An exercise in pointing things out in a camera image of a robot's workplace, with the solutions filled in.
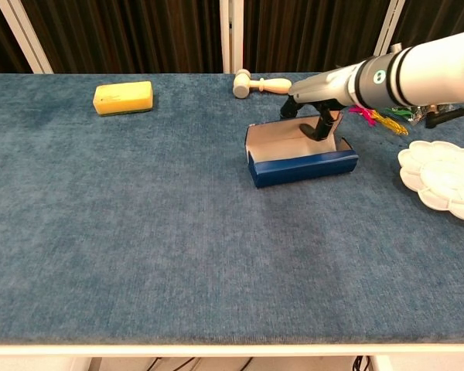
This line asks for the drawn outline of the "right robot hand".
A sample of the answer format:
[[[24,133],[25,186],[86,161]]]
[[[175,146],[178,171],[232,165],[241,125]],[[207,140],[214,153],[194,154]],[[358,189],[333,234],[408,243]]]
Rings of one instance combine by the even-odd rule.
[[[312,105],[319,112],[318,122],[315,127],[301,124],[301,131],[314,141],[326,139],[335,122],[331,111],[362,103],[356,86],[357,72],[362,66],[360,62],[293,83],[281,108],[281,119],[294,118],[303,106]]]

